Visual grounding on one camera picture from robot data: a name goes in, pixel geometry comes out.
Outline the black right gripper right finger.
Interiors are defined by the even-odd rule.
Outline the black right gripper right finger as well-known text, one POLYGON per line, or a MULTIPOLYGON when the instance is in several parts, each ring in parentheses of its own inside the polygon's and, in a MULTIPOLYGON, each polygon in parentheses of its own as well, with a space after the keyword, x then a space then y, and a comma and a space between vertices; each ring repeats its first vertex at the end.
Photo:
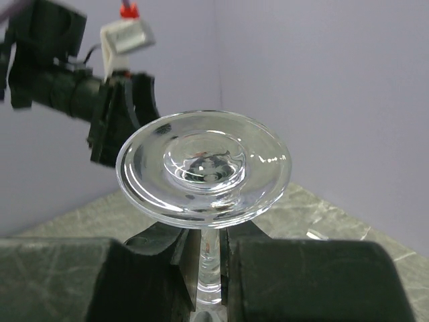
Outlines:
POLYGON ((371 233, 271 237, 253 222, 221 231, 230 321, 427 321, 428 261, 371 233))

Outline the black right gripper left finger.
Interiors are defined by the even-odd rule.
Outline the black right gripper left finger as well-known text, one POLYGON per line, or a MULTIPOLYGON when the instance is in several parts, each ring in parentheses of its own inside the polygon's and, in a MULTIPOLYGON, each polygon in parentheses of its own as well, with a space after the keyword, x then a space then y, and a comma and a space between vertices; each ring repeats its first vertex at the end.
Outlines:
POLYGON ((108 237, 1 240, 2 321, 187 321, 200 233, 153 226, 108 237))

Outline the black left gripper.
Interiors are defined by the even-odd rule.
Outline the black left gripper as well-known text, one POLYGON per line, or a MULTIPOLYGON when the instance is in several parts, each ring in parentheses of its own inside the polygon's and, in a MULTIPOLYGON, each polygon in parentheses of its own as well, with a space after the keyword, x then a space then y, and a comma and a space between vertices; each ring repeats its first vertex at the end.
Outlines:
POLYGON ((119 94, 113 112, 111 101, 115 91, 89 70, 72 72, 57 66, 13 66, 8 85, 14 109, 30 108, 37 103, 89 122, 90 160, 112 168, 125 141, 160 117, 154 81, 155 78, 145 72, 115 72, 110 83, 119 86, 119 94), (106 141, 109 124, 110 144, 106 141))

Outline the clear wine glass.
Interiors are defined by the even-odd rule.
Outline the clear wine glass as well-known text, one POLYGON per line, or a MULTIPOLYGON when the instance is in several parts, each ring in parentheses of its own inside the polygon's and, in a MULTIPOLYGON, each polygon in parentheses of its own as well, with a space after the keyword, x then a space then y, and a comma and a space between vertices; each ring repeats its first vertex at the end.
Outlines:
POLYGON ((222 299, 219 231, 266 212, 286 190, 292 159, 285 143, 252 118, 188 111, 138 129, 115 168, 133 206, 201 233, 196 302, 214 308, 222 299))

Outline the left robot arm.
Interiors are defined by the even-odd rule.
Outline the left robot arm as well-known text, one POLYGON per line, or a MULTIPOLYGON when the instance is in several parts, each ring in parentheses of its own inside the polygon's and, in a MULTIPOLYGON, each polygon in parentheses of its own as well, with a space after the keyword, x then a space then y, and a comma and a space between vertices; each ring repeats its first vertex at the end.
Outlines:
POLYGON ((16 1, 1 13, 7 20, 1 43, 1 92, 15 110, 33 103, 90 123, 92 162, 114 167, 126 139, 159 118, 154 77, 116 67, 106 78, 78 56, 86 15, 56 1, 16 1))

